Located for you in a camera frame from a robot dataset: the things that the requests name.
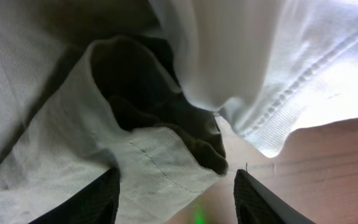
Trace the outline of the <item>grey-green shorts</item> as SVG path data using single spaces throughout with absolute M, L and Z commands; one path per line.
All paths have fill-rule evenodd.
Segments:
M 163 223 L 228 169 L 150 1 L 0 1 L 0 223 L 31 223 L 106 171 L 115 223 Z

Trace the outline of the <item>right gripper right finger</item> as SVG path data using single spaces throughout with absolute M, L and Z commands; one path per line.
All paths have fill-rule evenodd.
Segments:
M 314 224 L 244 169 L 236 172 L 234 201 L 238 224 Z

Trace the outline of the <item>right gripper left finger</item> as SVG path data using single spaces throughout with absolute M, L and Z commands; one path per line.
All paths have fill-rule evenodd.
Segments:
M 30 224 L 114 224 L 119 206 L 120 173 L 109 169 L 77 194 Z

